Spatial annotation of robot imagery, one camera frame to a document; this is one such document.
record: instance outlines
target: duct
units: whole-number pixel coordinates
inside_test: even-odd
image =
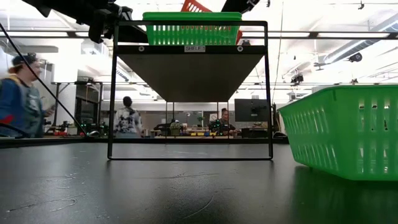
[[[398,31],[398,14],[392,16],[388,20],[380,23],[370,30],[370,32],[397,32]],[[358,53],[359,51],[379,42],[380,40],[353,40],[346,45],[340,47],[336,51],[328,54],[324,61],[326,64],[335,63],[341,59]]]

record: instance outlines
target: ceiling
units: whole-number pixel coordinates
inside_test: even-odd
[[[48,18],[21,0],[3,0],[0,4],[0,22],[10,30],[88,30],[87,26],[75,24],[72,18],[52,11]],[[133,9],[133,19],[142,19],[142,13],[148,11],[180,11],[184,0],[117,0],[120,6]],[[212,11],[220,11],[225,0],[199,0]],[[243,15],[244,20],[264,20],[269,30],[274,31],[330,31],[330,32],[367,32],[377,28],[384,21],[397,16],[398,1],[363,0],[364,7],[358,9],[360,0],[271,0],[267,7],[261,1],[251,12]],[[241,27],[241,30],[259,30],[258,27]],[[21,45],[65,45],[65,39],[20,39]],[[252,45],[264,44],[259,39],[251,39]],[[358,78],[361,83],[398,82],[397,40],[383,40],[360,51],[360,62],[339,62],[322,67],[314,67],[319,59],[338,50],[351,40],[269,40],[269,61],[272,94],[274,101],[287,101],[287,93],[310,93],[313,86],[322,83],[348,83]],[[91,75],[109,75],[110,63],[93,63],[93,59],[84,57],[86,63],[96,70]],[[304,75],[303,85],[292,88],[289,84],[295,73]],[[264,59],[256,66],[243,82],[234,97],[249,95],[264,96],[265,83]]]

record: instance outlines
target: red basket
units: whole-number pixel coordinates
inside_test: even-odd
[[[208,8],[197,2],[196,0],[185,0],[184,5],[181,9],[182,12],[211,12]],[[239,40],[242,38],[242,31],[238,31],[236,36],[236,44],[239,43]]]

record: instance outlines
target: patterned shirt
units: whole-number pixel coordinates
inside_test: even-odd
[[[142,131],[141,115],[138,110],[125,107],[118,110],[114,116],[115,133],[137,133]]]

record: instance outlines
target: computer monitor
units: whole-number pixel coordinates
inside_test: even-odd
[[[267,100],[235,99],[235,122],[268,121]]]

